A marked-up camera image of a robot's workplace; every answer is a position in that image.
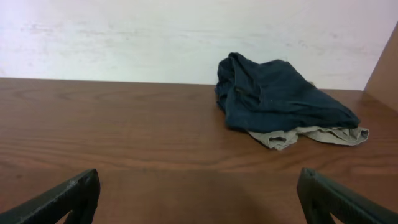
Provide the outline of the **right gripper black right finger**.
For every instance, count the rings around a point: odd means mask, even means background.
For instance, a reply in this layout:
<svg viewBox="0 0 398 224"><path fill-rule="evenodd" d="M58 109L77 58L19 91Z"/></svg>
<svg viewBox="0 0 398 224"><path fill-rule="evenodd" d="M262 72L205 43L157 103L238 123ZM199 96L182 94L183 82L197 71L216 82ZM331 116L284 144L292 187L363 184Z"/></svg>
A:
<svg viewBox="0 0 398 224"><path fill-rule="evenodd" d="M397 214L352 190L304 167L297 193L309 224L342 223L395 224Z"/></svg>

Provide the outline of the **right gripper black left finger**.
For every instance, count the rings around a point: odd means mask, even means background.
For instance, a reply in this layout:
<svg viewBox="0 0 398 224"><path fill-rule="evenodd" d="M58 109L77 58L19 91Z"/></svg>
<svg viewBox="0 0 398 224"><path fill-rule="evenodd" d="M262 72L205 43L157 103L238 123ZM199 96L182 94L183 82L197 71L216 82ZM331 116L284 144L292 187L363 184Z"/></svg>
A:
<svg viewBox="0 0 398 224"><path fill-rule="evenodd" d="M91 224L101 186L96 169L89 169L39 196L1 214L1 223Z"/></svg>

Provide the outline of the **grey-beige folded garment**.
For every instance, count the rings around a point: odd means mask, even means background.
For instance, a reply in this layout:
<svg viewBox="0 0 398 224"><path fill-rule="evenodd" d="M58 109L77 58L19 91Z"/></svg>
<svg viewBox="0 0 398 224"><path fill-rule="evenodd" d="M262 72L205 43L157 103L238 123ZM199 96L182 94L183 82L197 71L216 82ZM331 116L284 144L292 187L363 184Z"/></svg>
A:
<svg viewBox="0 0 398 224"><path fill-rule="evenodd" d="M321 110L325 110L331 116L338 108L342 108L349 116L356 118L356 115L350 109L330 95L320 91L313 83L306 80L271 84L269 90L272 93L277 93L284 101L292 101L294 98L298 98L304 102L309 101L314 103L314 106L308 107L310 111L315 110L319 112L320 109L318 107L320 106ZM350 129L344 127L298 126L288 131L278 130L260 133L248 130L247 132L269 149L276 149L278 151L296 143L300 135L318 142L341 146L357 146L368 140L369 136L369 130L362 127Z"/></svg>

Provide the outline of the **dark navy folded garment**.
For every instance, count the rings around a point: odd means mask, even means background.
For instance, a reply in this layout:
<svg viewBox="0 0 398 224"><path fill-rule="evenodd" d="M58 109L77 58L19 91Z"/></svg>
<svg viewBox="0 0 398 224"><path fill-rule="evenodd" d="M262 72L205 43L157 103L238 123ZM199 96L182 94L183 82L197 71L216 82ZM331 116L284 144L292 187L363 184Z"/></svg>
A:
<svg viewBox="0 0 398 224"><path fill-rule="evenodd" d="M218 64L216 102L231 129L256 133L295 128L357 128L346 106L306 81L288 62L256 63L230 53Z"/></svg>

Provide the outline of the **wooden side panel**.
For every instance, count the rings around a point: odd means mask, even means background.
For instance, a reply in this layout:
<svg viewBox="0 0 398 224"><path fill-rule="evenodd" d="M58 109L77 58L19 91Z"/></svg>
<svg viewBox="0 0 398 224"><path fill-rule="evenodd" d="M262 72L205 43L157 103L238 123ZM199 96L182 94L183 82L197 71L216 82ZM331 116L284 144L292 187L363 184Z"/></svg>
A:
<svg viewBox="0 0 398 224"><path fill-rule="evenodd" d="M397 111L398 36L397 24L364 88L364 92Z"/></svg>

